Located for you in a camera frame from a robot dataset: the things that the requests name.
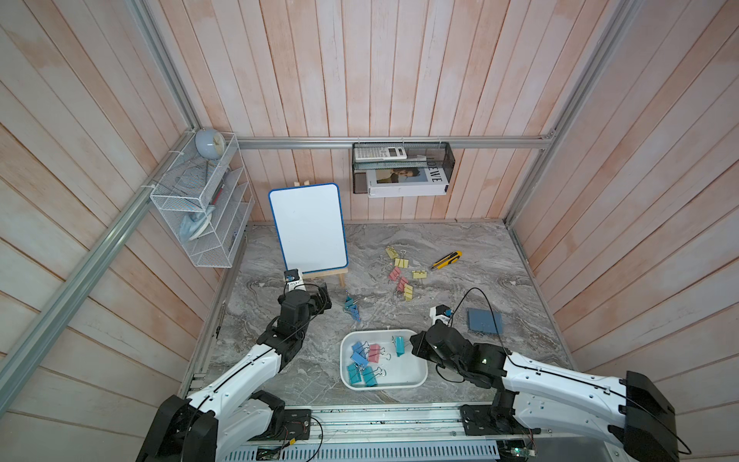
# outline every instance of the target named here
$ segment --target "wire mesh organizer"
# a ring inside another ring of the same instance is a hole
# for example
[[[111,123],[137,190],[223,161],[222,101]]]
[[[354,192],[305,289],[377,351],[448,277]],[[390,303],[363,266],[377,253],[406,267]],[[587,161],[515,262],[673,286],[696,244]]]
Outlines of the wire mesh organizer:
[[[151,201],[195,266],[230,268],[254,207],[243,159],[234,157],[236,136],[223,133],[223,137],[227,147],[218,160],[200,156],[195,136],[191,137],[151,192]],[[211,205],[211,219],[202,233],[192,240],[180,239],[183,220],[206,213]]]
[[[378,160],[376,162],[357,162],[355,149],[365,147],[404,148],[405,160]],[[454,152],[447,142],[420,142],[420,143],[354,143],[352,147],[352,192],[367,194],[367,170],[405,169],[405,168],[439,168],[444,171],[447,180],[451,180],[454,171]]]

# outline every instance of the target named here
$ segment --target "wooden wall panel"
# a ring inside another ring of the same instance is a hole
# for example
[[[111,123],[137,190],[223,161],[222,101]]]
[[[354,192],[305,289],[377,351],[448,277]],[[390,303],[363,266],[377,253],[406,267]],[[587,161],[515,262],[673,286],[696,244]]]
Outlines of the wooden wall panel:
[[[199,113],[243,136],[546,133],[617,3],[148,2]],[[334,181],[351,220],[498,218],[538,152],[460,150],[447,195],[386,199],[351,193],[345,154],[260,151],[247,156],[249,176],[263,188]],[[252,220],[271,220],[266,194],[258,199]]]
[[[514,225],[579,367],[648,375],[697,457],[739,456],[738,27],[647,2]]]
[[[0,4],[0,356],[184,129],[125,3]],[[180,385],[217,279],[148,215],[0,420],[4,455],[131,460]]]

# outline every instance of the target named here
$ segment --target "vented metal plate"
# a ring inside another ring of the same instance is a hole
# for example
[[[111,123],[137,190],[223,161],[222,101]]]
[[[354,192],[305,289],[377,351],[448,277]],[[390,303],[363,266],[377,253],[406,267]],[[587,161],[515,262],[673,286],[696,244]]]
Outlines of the vented metal plate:
[[[224,461],[254,461],[262,444],[244,445]],[[318,444],[296,444],[282,451],[280,461],[306,461],[318,449]],[[500,459],[495,440],[478,441],[413,441],[395,443],[329,443],[324,444],[313,459],[331,462],[431,462],[489,461]]]

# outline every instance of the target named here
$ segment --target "white wire shelf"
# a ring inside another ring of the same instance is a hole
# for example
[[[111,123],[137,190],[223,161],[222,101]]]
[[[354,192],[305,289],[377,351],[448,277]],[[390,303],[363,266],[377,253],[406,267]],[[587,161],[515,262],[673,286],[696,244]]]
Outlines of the white wire shelf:
[[[193,136],[151,193],[152,202],[195,266],[233,265],[236,243],[244,237],[255,203],[243,159],[241,155],[234,158],[236,137],[223,135],[227,148],[217,162],[197,154]],[[198,218],[210,205],[214,207],[210,221],[198,238],[180,239],[183,220]]]
[[[205,211],[239,142],[233,133],[223,133],[226,150],[218,161],[197,153],[195,137],[190,138],[151,192],[151,201],[160,210]]]

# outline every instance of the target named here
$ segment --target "blue notebook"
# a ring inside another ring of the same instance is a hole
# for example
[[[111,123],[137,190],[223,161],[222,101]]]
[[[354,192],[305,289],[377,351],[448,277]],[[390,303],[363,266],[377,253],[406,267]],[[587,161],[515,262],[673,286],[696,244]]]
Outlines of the blue notebook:
[[[495,313],[495,323],[493,323],[493,315],[490,314],[490,310],[472,308],[467,310],[467,326],[469,330],[476,332],[502,333],[503,318],[500,313]]]

